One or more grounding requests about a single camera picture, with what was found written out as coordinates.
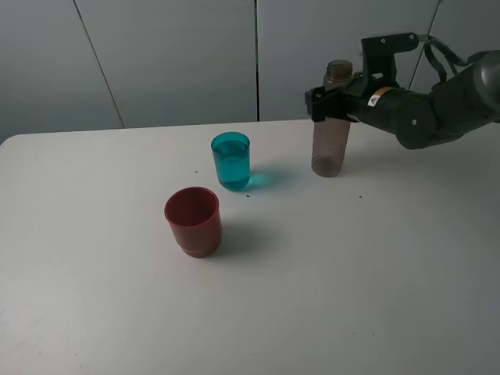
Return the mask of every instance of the clear plastic bottle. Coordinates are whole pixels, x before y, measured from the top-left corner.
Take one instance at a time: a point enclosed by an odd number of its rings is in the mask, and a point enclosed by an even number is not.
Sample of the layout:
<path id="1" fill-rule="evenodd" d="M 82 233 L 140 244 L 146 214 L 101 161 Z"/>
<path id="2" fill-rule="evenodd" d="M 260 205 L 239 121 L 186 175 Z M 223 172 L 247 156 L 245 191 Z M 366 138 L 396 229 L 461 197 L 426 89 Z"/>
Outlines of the clear plastic bottle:
<path id="1" fill-rule="evenodd" d="M 352 63 L 334 60 L 324 77 L 326 89 L 348 85 L 352 80 Z M 314 124 L 311 167 L 321 177 L 335 177 L 342 169 L 351 122 L 326 118 Z"/>

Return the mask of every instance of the orange label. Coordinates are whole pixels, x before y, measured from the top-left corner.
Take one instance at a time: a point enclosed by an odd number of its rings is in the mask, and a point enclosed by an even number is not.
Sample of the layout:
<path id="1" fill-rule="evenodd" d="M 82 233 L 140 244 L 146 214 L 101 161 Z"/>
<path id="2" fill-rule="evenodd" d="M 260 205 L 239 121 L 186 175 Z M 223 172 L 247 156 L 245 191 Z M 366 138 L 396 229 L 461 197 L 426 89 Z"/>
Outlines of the orange label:
<path id="1" fill-rule="evenodd" d="M 392 90 L 392 89 L 393 89 L 393 87 L 386 86 L 386 87 L 381 88 L 380 90 L 375 91 L 375 93 L 372 95 L 372 97 L 368 101 L 368 105 L 370 107 L 374 107 L 375 105 L 377 105 L 377 102 L 382 97 L 382 95 L 385 94 L 386 92 Z"/>

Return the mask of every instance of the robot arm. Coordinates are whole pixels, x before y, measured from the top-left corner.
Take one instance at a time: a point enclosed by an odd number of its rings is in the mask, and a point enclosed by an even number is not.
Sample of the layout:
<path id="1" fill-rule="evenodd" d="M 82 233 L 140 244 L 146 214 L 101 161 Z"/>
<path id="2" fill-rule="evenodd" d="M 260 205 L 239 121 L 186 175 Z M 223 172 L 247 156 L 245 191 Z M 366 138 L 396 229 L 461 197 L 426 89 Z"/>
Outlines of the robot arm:
<path id="1" fill-rule="evenodd" d="M 422 41 L 441 80 L 428 95 L 396 82 L 395 53 L 412 51 Z M 451 80 L 431 47 L 447 59 L 455 74 Z M 479 52 L 464 61 L 438 39 L 413 33 L 362 39 L 362 50 L 363 72 L 350 85 L 330 91 L 317 87 L 305 94 L 313 121 L 333 117 L 367 123 L 414 149 L 457 140 L 500 119 L 500 51 Z M 458 73 L 455 66 L 465 69 Z"/>

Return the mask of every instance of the panel seam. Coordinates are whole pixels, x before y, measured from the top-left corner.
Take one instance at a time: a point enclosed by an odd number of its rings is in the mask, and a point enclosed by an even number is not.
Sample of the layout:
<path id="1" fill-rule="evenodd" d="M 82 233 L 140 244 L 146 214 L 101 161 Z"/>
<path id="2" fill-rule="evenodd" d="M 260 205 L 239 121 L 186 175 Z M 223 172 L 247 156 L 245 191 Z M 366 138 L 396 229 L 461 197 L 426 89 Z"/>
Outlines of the panel seam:
<path id="1" fill-rule="evenodd" d="M 84 27 L 85 34 L 87 35 L 88 42 L 91 45 L 92 51 L 94 53 L 95 59 L 97 60 L 97 64 L 99 65 L 99 69 L 101 70 L 102 77 L 104 78 L 104 82 L 106 87 L 108 88 L 108 93 L 111 96 L 112 103 L 115 107 L 116 114 L 118 115 L 118 118 L 122 124 L 122 128 L 125 129 L 125 123 L 123 122 L 122 115 L 120 113 L 120 110 L 118 109 L 118 105 L 116 104 L 116 99 L 115 95 L 113 94 L 113 91 L 111 90 L 111 87 L 109 86 L 108 78 L 106 78 L 106 75 L 104 74 L 104 70 L 102 68 L 101 60 L 99 60 L 99 56 L 97 52 L 95 51 L 94 43 L 92 43 L 92 39 L 90 34 L 88 33 L 87 26 L 85 25 L 84 18 L 81 15 L 80 8 L 78 7 L 77 0 L 73 0 L 73 4 L 75 6 L 75 9 L 77 10 L 78 16 L 80 17 L 80 21 L 82 26 Z"/>

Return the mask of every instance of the cup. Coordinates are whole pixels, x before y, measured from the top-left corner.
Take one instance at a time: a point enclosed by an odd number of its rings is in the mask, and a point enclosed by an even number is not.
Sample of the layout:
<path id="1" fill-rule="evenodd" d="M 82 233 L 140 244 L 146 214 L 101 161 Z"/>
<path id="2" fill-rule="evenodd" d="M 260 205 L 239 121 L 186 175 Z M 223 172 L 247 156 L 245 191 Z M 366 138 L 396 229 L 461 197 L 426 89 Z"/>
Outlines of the cup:
<path id="1" fill-rule="evenodd" d="M 165 217 L 186 254 L 204 258 L 219 247 L 219 199 L 209 189 L 187 187 L 178 191 L 165 204 Z"/>
<path id="2" fill-rule="evenodd" d="M 242 133 L 222 133 L 212 141 L 217 178 L 228 190 L 240 191 L 250 181 L 250 140 Z"/>

